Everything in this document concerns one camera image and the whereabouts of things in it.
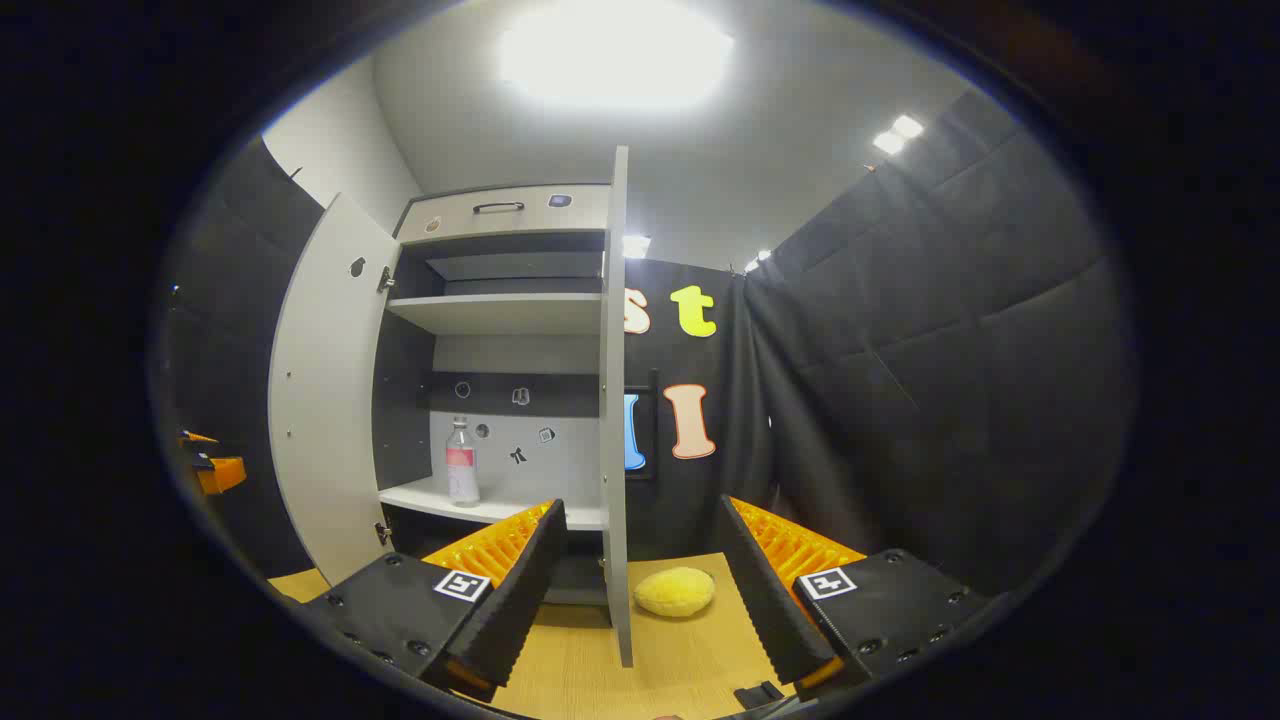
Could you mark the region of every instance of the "black curtain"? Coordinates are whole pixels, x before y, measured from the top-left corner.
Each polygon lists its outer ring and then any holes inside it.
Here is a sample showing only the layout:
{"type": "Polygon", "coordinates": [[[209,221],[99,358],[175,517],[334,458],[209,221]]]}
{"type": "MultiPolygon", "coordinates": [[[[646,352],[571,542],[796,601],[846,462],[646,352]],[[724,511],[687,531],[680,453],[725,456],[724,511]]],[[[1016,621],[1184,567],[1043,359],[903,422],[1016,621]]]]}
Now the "black curtain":
{"type": "Polygon", "coordinates": [[[264,575],[287,575],[311,560],[275,480],[268,373],[284,292],[324,210],[260,138],[210,177],[172,250],[164,366],[186,429],[244,459],[244,482],[209,496],[210,510],[264,575]]]}
{"type": "Polygon", "coordinates": [[[730,273],[657,260],[626,261],[626,286],[644,293],[650,327],[626,336],[626,382],[648,383],[650,368],[659,372],[655,397],[635,406],[636,438],[646,456],[644,471],[655,479],[627,480],[627,544],[632,560],[680,557],[714,552],[712,532],[718,521],[716,498],[730,493],[768,505],[774,493],[768,414],[759,392],[759,369],[749,320],[740,300],[742,278],[730,273]],[[703,315],[716,323],[709,337],[694,337],[680,327],[671,293],[698,286],[714,300],[703,315]],[[700,384],[707,436],[716,451],[681,460],[675,415],[662,389],[700,384]],[[658,437],[650,432],[657,404],[658,437]]]}
{"type": "Polygon", "coordinates": [[[748,275],[785,505],[983,592],[1028,579],[1124,450],[1117,273],[1046,150],[961,97],[748,275]]]}

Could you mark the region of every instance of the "drawer handle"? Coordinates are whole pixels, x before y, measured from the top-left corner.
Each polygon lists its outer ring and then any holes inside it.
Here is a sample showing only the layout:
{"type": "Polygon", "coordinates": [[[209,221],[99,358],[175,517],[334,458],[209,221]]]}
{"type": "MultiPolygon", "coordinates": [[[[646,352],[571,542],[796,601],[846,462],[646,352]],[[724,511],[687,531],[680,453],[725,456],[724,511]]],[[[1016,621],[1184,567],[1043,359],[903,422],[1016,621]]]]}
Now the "drawer handle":
{"type": "Polygon", "coordinates": [[[471,213],[479,215],[480,210],[484,210],[485,208],[515,208],[516,210],[524,210],[525,209],[525,204],[524,202],[485,202],[484,205],[476,205],[475,208],[472,208],[471,213]]]}

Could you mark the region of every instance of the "table surface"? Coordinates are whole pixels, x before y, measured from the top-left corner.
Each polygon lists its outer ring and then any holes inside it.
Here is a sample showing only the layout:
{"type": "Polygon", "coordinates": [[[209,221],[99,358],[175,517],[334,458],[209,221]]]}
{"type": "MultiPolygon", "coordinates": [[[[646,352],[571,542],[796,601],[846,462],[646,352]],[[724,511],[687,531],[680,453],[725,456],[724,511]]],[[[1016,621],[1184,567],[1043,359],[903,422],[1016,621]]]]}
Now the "table surface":
{"type": "MultiPolygon", "coordinates": [[[[689,566],[716,578],[716,597],[691,618],[659,618],[631,601],[634,667],[618,662],[603,607],[544,605],[507,687],[493,706],[545,720],[686,720],[722,717],[742,710],[733,691],[765,680],[783,694],[719,552],[631,562],[631,587],[668,568],[689,566]]],[[[315,570],[273,578],[282,593],[306,602],[329,589],[315,570]]]]}

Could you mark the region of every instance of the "ceiling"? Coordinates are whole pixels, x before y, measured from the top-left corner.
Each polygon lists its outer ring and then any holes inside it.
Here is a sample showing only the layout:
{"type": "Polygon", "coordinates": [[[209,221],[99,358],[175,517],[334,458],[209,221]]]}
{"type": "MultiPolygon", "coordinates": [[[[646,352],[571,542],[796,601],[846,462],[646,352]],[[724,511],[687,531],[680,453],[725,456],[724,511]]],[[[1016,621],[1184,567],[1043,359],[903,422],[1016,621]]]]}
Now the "ceiling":
{"type": "Polygon", "coordinates": [[[392,137],[426,193],[607,182],[613,147],[628,145],[627,232],[650,236],[658,260],[741,270],[883,159],[870,141],[897,115],[928,128],[970,87],[818,3],[682,0],[735,41],[710,97],[682,110],[545,106],[498,74],[499,33],[539,4],[463,3],[381,46],[374,83],[392,137]]]}

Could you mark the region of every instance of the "ceiling light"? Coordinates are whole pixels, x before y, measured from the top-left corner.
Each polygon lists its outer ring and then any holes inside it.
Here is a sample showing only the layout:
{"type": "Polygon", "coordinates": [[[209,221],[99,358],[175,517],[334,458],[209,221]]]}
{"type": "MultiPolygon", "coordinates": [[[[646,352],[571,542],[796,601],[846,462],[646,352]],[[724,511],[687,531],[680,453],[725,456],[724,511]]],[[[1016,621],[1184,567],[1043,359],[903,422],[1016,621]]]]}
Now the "ceiling light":
{"type": "Polygon", "coordinates": [[[904,145],[906,145],[906,141],[902,140],[902,136],[900,135],[895,135],[892,132],[882,132],[876,136],[876,140],[872,141],[872,145],[879,147],[881,150],[888,152],[890,155],[893,155],[899,150],[901,150],[904,145]]]}
{"type": "Polygon", "coordinates": [[[924,132],[924,126],[922,126],[920,123],[913,120],[906,115],[901,115],[899,117],[899,119],[893,120],[893,132],[910,140],[924,132]]]}
{"type": "Polygon", "coordinates": [[[652,110],[707,96],[732,46],[666,0],[561,0],[503,33],[499,72],[540,101],[652,110]]]}
{"type": "Polygon", "coordinates": [[[643,259],[649,252],[649,237],[644,234],[622,236],[622,256],[643,259]]]}

